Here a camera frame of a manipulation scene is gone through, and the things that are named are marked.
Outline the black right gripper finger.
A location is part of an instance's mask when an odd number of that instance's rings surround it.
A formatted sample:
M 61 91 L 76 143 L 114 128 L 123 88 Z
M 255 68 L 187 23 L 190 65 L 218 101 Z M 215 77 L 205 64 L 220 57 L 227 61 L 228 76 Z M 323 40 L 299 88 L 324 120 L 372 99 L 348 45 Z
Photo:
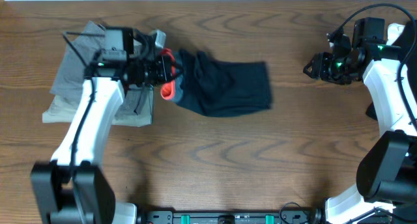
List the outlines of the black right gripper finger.
M 312 79 L 320 79 L 320 71 L 316 70 L 316 69 L 303 69 L 303 73 L 305 73 L 308 77 L 312 78 Z
M 318 54 L 315 54 L 311 58 L 311 60 L 307 63 L 307 65 L 305 65 L 305 67 L 303 68 L 303 71 L 314 71 L 314 65 L 317 59 L 318 59 Z

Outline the black leggings red waistband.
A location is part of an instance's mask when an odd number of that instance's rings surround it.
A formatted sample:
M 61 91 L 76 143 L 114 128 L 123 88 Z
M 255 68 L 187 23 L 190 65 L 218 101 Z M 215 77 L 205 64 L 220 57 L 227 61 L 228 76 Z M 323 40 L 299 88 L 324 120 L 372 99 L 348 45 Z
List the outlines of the black leggings red waistband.
M 217 61 L 205 52 L 173 55 L 175 80 L 162 85 L 164 100 L 206 117 L 237 117 L 270 109 L 272 91 L 264 62 Z

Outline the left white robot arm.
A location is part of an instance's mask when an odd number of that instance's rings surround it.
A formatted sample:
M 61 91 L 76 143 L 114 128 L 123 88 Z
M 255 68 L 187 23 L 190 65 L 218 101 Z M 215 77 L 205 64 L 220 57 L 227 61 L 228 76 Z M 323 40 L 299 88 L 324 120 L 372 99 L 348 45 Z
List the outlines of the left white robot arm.
M 63 142 L 49 162 L 37 162 L 31 184 L 43 223 L 146 223 L 137 205 L 120 202 L 102 173 L 114 116 L 132 85 L 153 87 L 174 80 L 177 64 L 160 30 L 143 34 L 106 27 L 104 43 L 82 60 L 83 91 Z

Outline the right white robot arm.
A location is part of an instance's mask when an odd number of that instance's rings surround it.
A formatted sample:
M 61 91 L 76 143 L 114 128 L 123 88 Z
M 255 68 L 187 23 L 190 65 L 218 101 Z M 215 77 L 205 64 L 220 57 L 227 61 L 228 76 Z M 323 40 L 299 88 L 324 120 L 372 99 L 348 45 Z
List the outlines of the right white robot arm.
M 328 37 L 331 52 L 304 67 L 312 79 L 338 85 L 362 82 L 379 124 L 379 140 L 360 162 L 356 182 L 326 200 L 312 223 L 416 222 L 416 32 L 412 21 L 387 25 L 356 21 L 354 34 Z

